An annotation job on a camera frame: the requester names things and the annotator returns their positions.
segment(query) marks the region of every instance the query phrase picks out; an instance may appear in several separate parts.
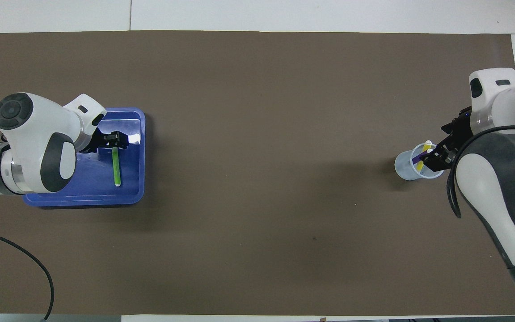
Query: black circular cap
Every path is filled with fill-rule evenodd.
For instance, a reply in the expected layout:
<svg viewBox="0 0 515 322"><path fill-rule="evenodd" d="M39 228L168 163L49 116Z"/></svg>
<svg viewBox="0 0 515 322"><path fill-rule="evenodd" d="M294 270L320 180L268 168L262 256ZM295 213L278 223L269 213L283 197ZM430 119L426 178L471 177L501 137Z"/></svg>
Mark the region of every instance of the black circular cap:
<svg viewBox="0 0 515 322"><path fill-rule="evenodd" d="M1 107L1 116L6 119L12 119L19 114L21 110L21 105L17 101L9 101L2 105Z"/></svg>
<svg viewBox="0 0 515 322"><path fill-rule="evenodd" d="M0 101L0 129L12 130L27 122L33 112L33 101L25 93L8 95Z"/></svg>

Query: black cable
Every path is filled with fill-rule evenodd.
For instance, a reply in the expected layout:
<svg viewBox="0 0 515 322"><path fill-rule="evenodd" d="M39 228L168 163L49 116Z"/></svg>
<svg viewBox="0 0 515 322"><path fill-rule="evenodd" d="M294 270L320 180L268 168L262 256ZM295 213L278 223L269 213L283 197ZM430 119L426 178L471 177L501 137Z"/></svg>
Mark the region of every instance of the black cable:
<svg viewBox="0 0 515 322"><path fill-rule="evenodd" d="M448 179L446 180L446 194L448 195L448 202L450 203L450 207L452 208L452 211L454 214L461 218L462 214L460 214L460 208L458 206L458 200L456 200L456 166L458 165L458 161L460 161L460 157L462 156L462 153L464 153L464 150L470 145L470 143L474 142L476 139L478 139L480 136L496 131L503 131L503 130L515 130L515 126L502 126L502 127L494 127L491 129L488 129L486 131L482 131L470 139L468 139L462 147L458 150L456 155L454 156L454 159L452 160L452 167L450 167L450 173L448 174Z"/></svg>
<svg viewBox="0 0 515 322"><path fill-rule="evenodd" d="M49 280L49 288L51 288L51 301L49 301L49 308L47 309L47 314L45 314L45 317L43 318L43 320L46 321L47 318L49 318L49 315L51 315L51 310L53 309L53 302L55 301L55 287L53 287L53 280L51 279L51 274L49 274L49 271L47 271L47 268L45 267L45 265L43 265L43 263L41 263L41 261L39 261L39 259L37 259L37 257L35 257L33 254L29 253L25 248L17 245L16 243L14 243L4 237L1 237L1 236L0 236L0 241L7 243L9 245L12 245L13 247L20 250L23 254L29 256L30 259L35 261L35 263L37 263L37 265L39 265L39 267L41 269L43 269L43 271L45 272L45 275L47 275L47 279Z"/></svg>

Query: purple object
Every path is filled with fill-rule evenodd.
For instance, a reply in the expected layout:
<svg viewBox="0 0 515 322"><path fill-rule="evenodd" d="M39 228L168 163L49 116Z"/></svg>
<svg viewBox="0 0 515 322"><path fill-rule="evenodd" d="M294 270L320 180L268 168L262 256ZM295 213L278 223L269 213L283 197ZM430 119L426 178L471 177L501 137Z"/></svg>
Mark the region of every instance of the purple object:
<svg viewBox="0 0 515 322"><path fill-rule="evenodd" d="M50 194L26 194L23 201L36 207L80 207L133 204L144 195L145 159L144 113L138 108L107 108L98 124L102 133L121 131L129 145L118 149L121 183L114 186L112 151L77 153L77 167L68 185Z"/></svg>
<svg viewBox="0 0 515 322"><path fill-rule="evenodd" d="M413 157L413 165L414 165L414 164L416 164L416 163L418 163L418 162L421 160L421 156L422 156L422 155L425 155L425 154L427 154L427 152L426 152L426 151L425 151L425 152L423 152L423 153L421 153L421 154L419 154L419 155L417 155L416 157Z"/></svg>

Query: plastic cup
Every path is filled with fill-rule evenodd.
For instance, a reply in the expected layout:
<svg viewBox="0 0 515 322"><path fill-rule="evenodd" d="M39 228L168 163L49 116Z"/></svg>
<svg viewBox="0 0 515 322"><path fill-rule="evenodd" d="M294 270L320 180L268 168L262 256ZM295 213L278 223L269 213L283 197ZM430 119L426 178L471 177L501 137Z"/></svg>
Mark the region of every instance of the plastic cup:
<svg viewBox="0 0 515 322"><path fill-rule="evenodd" d="M422 171L419 173L417 171L417 164L413 164L413 158L422 153L422 148L425 144L421 143L414 147L414 149L405 151L400 153L395 159L395 171L399 175L399 177L412 181L416 179L434 179L440 177L440 175L444 172L442 171L432 171L428 167L424 166Z"/></svg>

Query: yellow object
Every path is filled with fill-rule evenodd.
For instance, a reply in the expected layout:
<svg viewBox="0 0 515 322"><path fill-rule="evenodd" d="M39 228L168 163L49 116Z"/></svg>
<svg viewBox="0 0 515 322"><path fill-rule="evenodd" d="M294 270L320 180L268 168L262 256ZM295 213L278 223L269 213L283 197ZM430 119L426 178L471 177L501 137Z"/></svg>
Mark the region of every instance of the yellow object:
<svg viewBox="0 0 515 322"><path fill-rule="evenodd" d="M423 145L422 147L422 152L428 152L429 149L431 149L431 147L433 147L433 143L430 141L430 140L427 140L425 142L425 145ZM416 165L416 169L417 169L417 172L421 172L422 171L422 168L425 166L425 163L423 161L419 161L417 162L417 165Z"/></svg>

